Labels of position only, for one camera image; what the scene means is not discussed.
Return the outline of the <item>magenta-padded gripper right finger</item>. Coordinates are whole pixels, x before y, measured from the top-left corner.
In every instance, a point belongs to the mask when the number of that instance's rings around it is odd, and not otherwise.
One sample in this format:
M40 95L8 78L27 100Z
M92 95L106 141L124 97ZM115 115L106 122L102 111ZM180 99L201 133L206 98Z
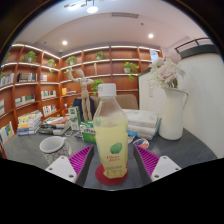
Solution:
M140 176L144 185L159 180L181 169L168 156L157 156L147 149L135 145L134 157L136 159Z

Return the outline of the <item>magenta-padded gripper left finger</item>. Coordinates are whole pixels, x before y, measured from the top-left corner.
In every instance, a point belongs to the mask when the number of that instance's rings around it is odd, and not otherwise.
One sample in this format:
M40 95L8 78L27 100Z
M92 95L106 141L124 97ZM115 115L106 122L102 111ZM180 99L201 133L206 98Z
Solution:
M93 156L94 146L90 145L75 152L69 157L60 156L46 168L46 171L79 186L83 186Z

